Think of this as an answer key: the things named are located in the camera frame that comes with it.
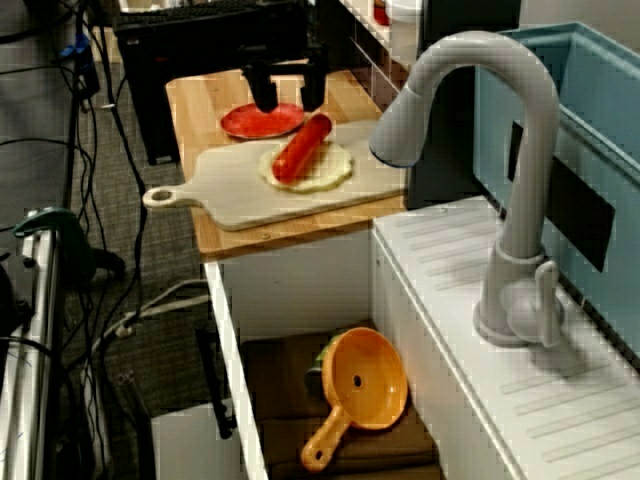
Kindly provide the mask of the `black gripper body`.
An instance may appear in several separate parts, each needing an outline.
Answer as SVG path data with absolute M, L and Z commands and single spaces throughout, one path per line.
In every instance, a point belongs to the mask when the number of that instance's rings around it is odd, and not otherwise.
M 248 50 L 248 57 L 242 61 L 245 76 L 265 73 L 266 75 L 312 75 L 329 73 L 327 47 L 312 44 L 303 49 Z

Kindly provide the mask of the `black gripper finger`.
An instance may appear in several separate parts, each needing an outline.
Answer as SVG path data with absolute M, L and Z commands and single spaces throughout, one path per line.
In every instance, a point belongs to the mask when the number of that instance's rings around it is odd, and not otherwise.
M 324 104 L 327 74 L 328 71 L 324 67 L 304 69 L 301 99 L 305 111 L 315 111 Z
M 249 76 L 249 87 L 257 108 L 269 113 L 276 108 L 276 86 L 269 75 Z

